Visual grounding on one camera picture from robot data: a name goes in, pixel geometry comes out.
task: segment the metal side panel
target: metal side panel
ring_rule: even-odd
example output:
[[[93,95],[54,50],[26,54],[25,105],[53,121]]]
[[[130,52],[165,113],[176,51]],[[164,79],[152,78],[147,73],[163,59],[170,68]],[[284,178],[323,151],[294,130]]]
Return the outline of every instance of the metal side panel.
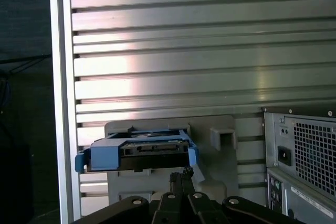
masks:
[[[64,40],[67,86],[55,79],[55,101],[69,129],[60,128],[58,163],[60,177],[71,169],[71,191],[60,191],[73,198],[62,219],[108,202],[106,174],[78,178],[72,165],[109,121],[233,115],[239,193],[264,205],[260,107],[336,100],[336,0],[60,2],[53,22],[63,17],[65,31],[53,40]]]

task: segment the metal mesh grille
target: metal mesh grille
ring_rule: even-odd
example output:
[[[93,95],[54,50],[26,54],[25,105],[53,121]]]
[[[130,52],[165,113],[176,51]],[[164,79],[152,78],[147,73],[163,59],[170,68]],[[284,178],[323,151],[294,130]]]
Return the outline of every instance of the metal mesh grille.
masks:
[[[336,135],[332,129],[297,123],[294,139],[297,175],[335,196]]]

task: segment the metal bolt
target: metal bolt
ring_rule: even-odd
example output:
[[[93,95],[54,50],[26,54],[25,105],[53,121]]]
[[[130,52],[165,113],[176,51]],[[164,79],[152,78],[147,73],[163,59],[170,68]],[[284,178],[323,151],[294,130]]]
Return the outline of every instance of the metal bolt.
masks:
[[[141,200],[136,199],[136,200],[133,201],[133,204],[139,205],[139,204],[141,204]]]
[[[229,202],[233,205],[236,205],[239,203],[239,200],[238,199],[230,199]]]
[[[195,194],[194,194],[194,197],[195,197],[196,199],[199,199],[199,198],[202,197],[202,194],[200,194],[200,193],[195,193]]]

